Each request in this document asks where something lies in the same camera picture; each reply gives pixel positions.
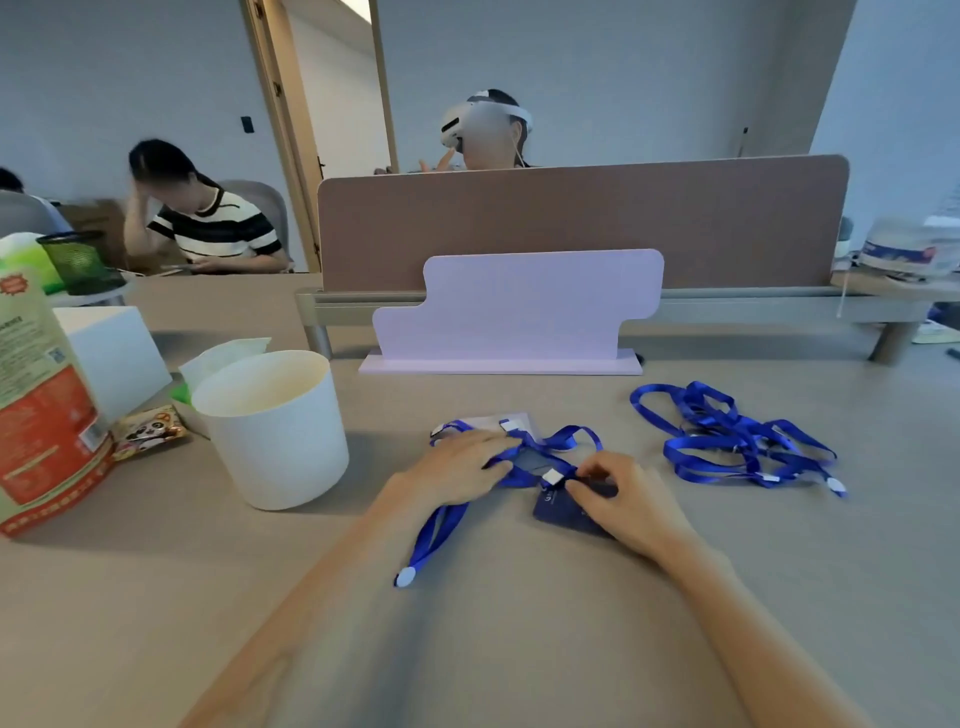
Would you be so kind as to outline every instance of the table surface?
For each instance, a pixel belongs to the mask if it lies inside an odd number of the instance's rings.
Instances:
[[[312,280],[145,279],[130,300],[176,366],[240,335],[305,347],[293,291]],[[881,725],[956,725],[956,361],[931,346],[870,364],[876,333],[856,328],[689,330],[650,328],[646,376],[626,378],[359,376],[372,333],[332,329],[351,462],[326,495],[255,511],[198,438],[119,466],[73,511],[0,543],[3,725],[175,725],[435,424],[528,411],[659,467],[662,435],[628,394],[693,379],[832,445],[851,497],[670,474],[690,519]],[[535,496],[475,504],[412,588],[385,589],[324,726],[748,724],[675,589],[614,543],[534,522]]]

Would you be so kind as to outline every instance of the white plastic cup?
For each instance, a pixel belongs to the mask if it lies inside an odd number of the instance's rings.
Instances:
[[[269,352],[235,361],[205,379],[191,400],[254,508],[302,505],[347,470],[333,374],[318,353]]]

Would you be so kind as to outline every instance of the white box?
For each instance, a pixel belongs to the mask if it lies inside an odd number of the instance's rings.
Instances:
[[[111,423],[173,379],[135,306],[54,308],[84,370],[90,394]]]

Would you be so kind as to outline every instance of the person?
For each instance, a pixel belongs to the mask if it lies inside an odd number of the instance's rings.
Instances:
[[[433,169],[421,159],[421,172],[449,171],[456,152],[463,154],[464,166],[468,170],[529,167],[523,158],[523,147],[530,133],[530,124],[526,118],[502,110],[514,107],[526,113],[516,99],[499,88],[488,88],[470,96],[467,104],[472,107],[468,115],[464,114],[466,118],[459,144],[451,147]]]
[[[23,182],[13,172],[4,167],[0,167],[0,190],[7,192],[19,192],[22,195],[27,194],[23,189]],[[43,206],[47,208],[47,214],[53,223],[53,232],[73,232],[73,227],[66,221],[66,218],[60,214],[60,211],[49,200],[44,200],[37,195],[31,195],[35,200],[40,200]]]
[[[317,696],[335,692],[349,637],[359,631],[367,609],[392,589],[397,555],[408,552],[434,509],[487,493],[511,465],[484,466],[518,442],[500,433],[465,432],[391,476],[366,514],[287,595],[180,728],[323,725],[329,705]],[[617,494],[609,499],[577,480],[565,487],[622,545],[657,562],[677,583],[756,728],[873,725],[747,591],[730,561],[694,531],[654,473],[628,455],[601,450],[577,474],[615,483]]]
[[[130,151],[130,171],[123,232],[131,255],[155,254],[173,240],[194,273],[279,273],[290,267],[266,215],[198,172],[179,147],[141,141]],[[151,197],[163,207],[146,223]]]

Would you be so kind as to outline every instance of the striped shirt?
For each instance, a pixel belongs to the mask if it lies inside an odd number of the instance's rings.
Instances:
[[[187,260],[211,257],[254,257],[282,250],[271,225],[259,208],[239,195],[217,190],[207,209],[184,215],[164,205],[147,230],[176,241]]]

